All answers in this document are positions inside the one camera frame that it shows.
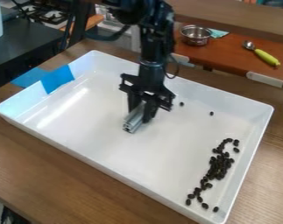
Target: metal bowl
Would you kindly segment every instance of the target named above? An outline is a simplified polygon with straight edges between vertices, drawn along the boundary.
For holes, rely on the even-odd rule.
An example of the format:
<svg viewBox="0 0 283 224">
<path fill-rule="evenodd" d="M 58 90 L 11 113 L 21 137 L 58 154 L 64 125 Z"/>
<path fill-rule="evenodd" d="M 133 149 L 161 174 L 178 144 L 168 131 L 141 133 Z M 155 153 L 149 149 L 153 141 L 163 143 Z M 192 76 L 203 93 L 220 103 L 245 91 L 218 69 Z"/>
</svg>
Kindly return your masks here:
<svg viewBox="0 0 283 224">
<path fill-rule="evenodd" d="M 186 25 L 180 28 L 180 34 L 183 36 L 183 41 L 191 46 L 205 46 L 212 32 L 194 24 Z"/>
</svg>

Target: robotic arm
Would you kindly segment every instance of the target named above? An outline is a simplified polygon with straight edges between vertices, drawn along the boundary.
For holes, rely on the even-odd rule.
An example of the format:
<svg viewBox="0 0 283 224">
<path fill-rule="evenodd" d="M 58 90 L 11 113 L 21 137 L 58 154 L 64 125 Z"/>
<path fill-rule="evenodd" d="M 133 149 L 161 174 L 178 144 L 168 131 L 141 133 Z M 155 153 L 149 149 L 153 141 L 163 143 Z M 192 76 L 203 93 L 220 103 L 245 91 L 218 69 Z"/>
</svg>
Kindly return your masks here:
<svg viewBox="0 0 283 224">
<path fill-rule="evenodd" d="M 172 7 L 163 0 L 103 0 L 124 25 L 138 25 L 141 58 L 138 76 L 121 74 L 120 90 L 128 95 L 124 130 L 134 133 L 150 122 L 159 108 L 170 111 L 175 95 L 164 86 L 167 58 L 173 52 Z"/>
</svg>

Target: spoon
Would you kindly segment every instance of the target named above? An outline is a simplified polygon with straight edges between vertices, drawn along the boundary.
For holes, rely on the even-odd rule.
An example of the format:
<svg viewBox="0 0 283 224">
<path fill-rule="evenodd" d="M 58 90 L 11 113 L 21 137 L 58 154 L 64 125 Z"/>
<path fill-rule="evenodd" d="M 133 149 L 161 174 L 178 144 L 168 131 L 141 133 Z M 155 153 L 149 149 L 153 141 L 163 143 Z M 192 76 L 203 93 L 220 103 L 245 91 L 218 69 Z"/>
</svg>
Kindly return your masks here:
<svg viewBox="0 0 283 224">
<path fill-rule="evenodd" d="M 271 66 L 278 67 L 280 66 L 280 62 L 275 59 L 272 55 L 262 50 L 256 49 L 256 46 L 248 40 L 243 42 L 242 46 L 248 50 L 254 51 L 263 61 L 267 62 Z"/>
</svg>

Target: yellow handle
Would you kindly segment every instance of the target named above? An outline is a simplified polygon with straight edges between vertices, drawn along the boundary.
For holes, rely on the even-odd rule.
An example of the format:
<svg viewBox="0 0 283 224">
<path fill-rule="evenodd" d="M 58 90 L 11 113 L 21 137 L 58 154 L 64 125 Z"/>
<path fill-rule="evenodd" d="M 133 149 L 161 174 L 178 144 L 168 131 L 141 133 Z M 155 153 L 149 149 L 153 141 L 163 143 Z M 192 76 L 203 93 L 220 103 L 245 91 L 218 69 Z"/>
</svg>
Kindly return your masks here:
<svg viewBox="0 0 283 224">
<path fill-rule="evenodd" d="M 259 49 L 254 50 L 254 52 L 255 52 L 262 60 L 264 60 L 265 62 L 267 62 L 269 65 L 275 66 L 275 67 L 280 66 L 280 62 L 279 62 L 277 59 L 275 59 L 272 55 L 270 55 L 269 53 L 264 52 L 264 51 L 259 50 Z"/>
</svg>

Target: white tray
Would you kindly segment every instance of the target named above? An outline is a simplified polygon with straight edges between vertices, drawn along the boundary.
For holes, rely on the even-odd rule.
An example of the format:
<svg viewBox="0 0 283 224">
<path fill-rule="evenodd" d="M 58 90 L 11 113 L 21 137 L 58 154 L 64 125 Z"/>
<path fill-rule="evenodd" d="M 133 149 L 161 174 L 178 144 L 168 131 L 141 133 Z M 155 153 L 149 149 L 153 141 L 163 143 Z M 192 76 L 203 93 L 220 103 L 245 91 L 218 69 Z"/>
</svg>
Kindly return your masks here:
<svg viewBox="0 0 283 224">
<path fill-rule="evenodd" d="M 173 111 L 160 109 L 132 135 L 122 130 L 127 98 L 118 85 L 119 75 L 137 74 L 138 65 L 97 51 L 69 65 L 75 81 L 50 95 L 39 81 L 0 103 L 0 115 L 195 221 L 224 223 L 273 108 L 176 78 L 166 80 L 177 94 Z M 226 137 L 239 139 L 241 152 L 231 152 L 236 163 L 225 179 L 213 180 L 214 187 L 202 194 L 210 209 L 196 200 L 185 206 L 187 194 L 209 168 L 211 150 Z M 212 212 L 214 206 L 218 213 Z"/>
</svg>

